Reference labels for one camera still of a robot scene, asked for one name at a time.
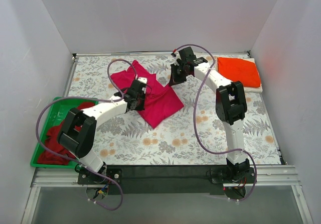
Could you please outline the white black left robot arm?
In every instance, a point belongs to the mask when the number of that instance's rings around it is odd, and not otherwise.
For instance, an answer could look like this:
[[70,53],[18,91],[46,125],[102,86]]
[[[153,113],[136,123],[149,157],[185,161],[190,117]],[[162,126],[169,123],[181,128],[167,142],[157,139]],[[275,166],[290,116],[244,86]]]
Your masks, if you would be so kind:
[[107,102],[78,110],[72,108],[66,115],[57,141],[84,166],[90,168],[89,177],[94,183],[106,180],[104,162],[93,151],[96,129],[113,117],[131,110],[144,110],[147,78],[134,79],[125,93],[114,94]]

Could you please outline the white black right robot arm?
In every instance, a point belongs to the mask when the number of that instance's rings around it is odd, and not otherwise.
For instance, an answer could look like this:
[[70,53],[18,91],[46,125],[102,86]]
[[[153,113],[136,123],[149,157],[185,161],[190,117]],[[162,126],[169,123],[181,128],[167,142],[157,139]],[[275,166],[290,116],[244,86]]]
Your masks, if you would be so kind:
[[193,111],[195,136],[206,152],[214,155],[227,155],[227,164],[232,166],[227,169],[227,177],[236,183],[245,177],[245,170],[242,166],[249,165],[243,137],[243,121],[247,112],[244,87],[240,81],[232,82],[215,69],[217,60],[211,53],[209,53],[212,58],[211,63],[204,57],[197,57],[192,50],[193,46],[204,49],[196,44],[185,44],[172,51],[171,55],[175,58],[175,63],[171,64],[169,86],[186,82],[188,76],[200,80],[201,86],[195,98],[195,105],[198,103],[204,85],[215,93],[215,111],[224,125],[228,150],[221,153],[214,152],[203,145],[197,132],[196,109]]

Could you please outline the magenta pink t-shirt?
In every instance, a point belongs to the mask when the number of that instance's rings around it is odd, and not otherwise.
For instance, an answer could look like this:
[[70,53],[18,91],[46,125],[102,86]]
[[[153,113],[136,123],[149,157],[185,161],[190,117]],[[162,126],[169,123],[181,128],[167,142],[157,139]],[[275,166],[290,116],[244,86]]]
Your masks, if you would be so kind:
[[168,85],[162,86],[155,74],[149,73],[138,61],[133,61],[133,67],[111,75],[111,79],[120,89],[130,87],[134,74],[147,78],[147,93],[144,110],[140,116],[152,127],[156,128],[163,120],[172,116],[184,107],[184,104]]

